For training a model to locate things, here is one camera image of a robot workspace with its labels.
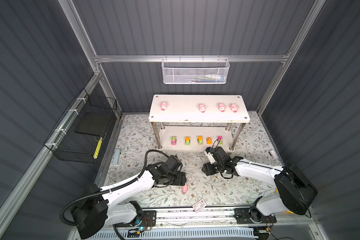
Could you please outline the orange toy bulldozer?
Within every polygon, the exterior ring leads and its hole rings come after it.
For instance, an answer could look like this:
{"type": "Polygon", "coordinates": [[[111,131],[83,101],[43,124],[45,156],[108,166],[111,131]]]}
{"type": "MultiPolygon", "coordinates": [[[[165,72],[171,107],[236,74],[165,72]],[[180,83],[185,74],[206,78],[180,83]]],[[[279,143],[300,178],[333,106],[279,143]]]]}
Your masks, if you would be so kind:
{"type": "Polygon", "coordinates": [[[206,141],[207,141],[207,145],[209,145],[209,146],[213,145],[213,140],[211,137],[207,137],[206,141]]]}

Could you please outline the orange green mixer toy truck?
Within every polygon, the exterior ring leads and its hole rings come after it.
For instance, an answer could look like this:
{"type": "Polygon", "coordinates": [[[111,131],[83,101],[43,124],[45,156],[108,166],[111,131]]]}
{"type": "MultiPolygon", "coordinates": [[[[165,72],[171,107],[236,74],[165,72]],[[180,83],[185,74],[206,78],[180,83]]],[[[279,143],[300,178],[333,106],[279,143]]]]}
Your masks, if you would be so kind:
{"type": "Polygon", "coordinates": [[[199,145],[203,145],[204,141],[203,141],[203,137],[202,136],[198,136],[198,144],[199,145]]]}

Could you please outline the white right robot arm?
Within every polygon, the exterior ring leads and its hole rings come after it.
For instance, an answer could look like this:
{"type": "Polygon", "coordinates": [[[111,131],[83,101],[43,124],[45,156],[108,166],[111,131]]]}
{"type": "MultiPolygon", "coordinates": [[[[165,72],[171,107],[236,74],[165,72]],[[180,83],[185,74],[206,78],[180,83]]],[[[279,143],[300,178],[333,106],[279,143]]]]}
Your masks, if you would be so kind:
{"type": "Polygon", "coordinates": [[[293,165],[270,166],[248,161],[242,157],[230,157],[222,147],[208,147],[204,152],[209,162],[202,172],[207,176],[220,174],[224,179],[248,177],[260,180],[277,189],[267,197],[258,197],[248,211],[255,223],[264,221],[275,213],[290,211],[303,216],[318,194],[317,188],[293,165]]]}

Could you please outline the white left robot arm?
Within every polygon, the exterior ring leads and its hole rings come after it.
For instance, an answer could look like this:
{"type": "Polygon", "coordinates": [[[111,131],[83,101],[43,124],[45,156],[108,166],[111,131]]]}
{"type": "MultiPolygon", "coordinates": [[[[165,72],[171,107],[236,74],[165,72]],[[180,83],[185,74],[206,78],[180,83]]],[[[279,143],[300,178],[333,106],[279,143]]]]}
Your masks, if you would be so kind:
{"type": "Polygon", "coordinates": [[[152,150],[146,151],[139,174],[109,186],[90,185],[86,195],[63,207],[60,221],[76,227],[83,240],[94,236],[106,225],[139,225],[144,216],[143,209],[136,201],[123,204],[124,200],[152,188],[183,187],[187,182],[186,174],[182,172],[183,164],[177,156],[157,151],[166,160],[148,164],[150,153],[152,150]]]}

